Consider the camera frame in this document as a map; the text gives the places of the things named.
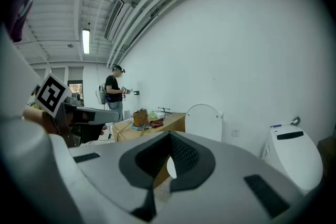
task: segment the fluorescent light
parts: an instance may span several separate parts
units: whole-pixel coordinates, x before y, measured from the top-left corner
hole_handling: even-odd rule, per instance
[[[83,49],[85,54],[90,53],[90,30],[83,29]]]

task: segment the wall socket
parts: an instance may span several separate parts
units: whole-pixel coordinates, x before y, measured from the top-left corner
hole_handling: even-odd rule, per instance
[[[237,130],[237,129],[233,129],[232,131],[231,131],[231,136],[239,136],[240,135],[240,131],[239,130]]]

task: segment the black panel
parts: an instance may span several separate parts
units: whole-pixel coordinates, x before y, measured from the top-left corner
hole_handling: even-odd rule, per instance
[[[82,143],[98,140],[100,132],[104,125],[105,124],[99,124],[99,125],[81,124],[80,128],[81,128]]]
[[[91,159],[95,159],[95,158],[99,158],[100,155],[97,153],[90,153],[90,154],[86,154],[86,155],[81,155],[81,156],[77,156],[77,157],[73,157],[76,163],[81,163],[81,162],[85,162],[85,161],[89,161]]]
[[[288,133],[288,134],[279,134],[277,135],[278,140],[286,140],[286,139],[292,139],[303,136],[303,131],[300,132],[294,132],[294,133]]]
[[[272,218],[289,208],[289,205],[262,179],[261,176],[251,175],[244,177],[244,180]]]
[[[128,182],[148,190],[142,207],[133,215],[149,221],[155,215],[153,182],[167,158],[171,156],[177,178],[170,190],[195,189],[206,181],[215,169],[215,157],[205,146],[199,145],[176,132],[165,132],[125,152],[119,160],[119,169]]]

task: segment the person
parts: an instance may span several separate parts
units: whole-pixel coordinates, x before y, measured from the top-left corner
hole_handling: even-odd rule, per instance
[[[118,87],[116,78],[121,77],[121,74],[121,66],[116,65],[112,69],[112,74],[106,78],[105,82],[108,106],[111,111],[119,113],[119,119],[116,122],[123,121],[122,95],[127,93],[127,90],[120,90]]]
[[[37,93],[38,93],[38,91],[39,91],[40,88],[41,88],[40,85],[36,85],[35,89],[34,89],[33,92],[31,93],[31,94],[32,94],[31,96],[34,95],[34,96],[36,97],[36,95],[37,95]],[[36,109],[40,109],[40,110],[44,111],[44,110],[41,108],[41,106],[39,106],[38,104],[36,104],[35,101],[29,102],[29,103],[28,103],[28,106],[31,106],[32,108],[36,108]]]

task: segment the wooden table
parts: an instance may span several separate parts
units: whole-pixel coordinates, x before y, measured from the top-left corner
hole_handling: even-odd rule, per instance
[[[132,140],[140,137],[142,132],[132,129],[130,121],[131,119],[118,122],[113,125],[112,132],[114,140],[116,142]],[[185,121],[185,113],[172,113],[172,115],[163,120],[163,126],[147,129],[144,131],[143,135],[149,135],[162,131],[185,132],[184,121]]]
[[[172,113],[168,118],[163,120],[163,126],[157,128],[151,128],[144,131],[143,135],[150,135],[156,132],[163,131],[180,131],[185,132],[185,113]],[[116,142],[132,140],[135,138],[139,138],[141,136],[142,131],[138,131],[131,128],[131,119],[118,122],[113,125],[112,132],[113,137]],[[167,161],[166,159],[164,165],[161,167],[158,175],[154,179],[153,188],[161,185],[168,177],[169,173],[167,171]]]

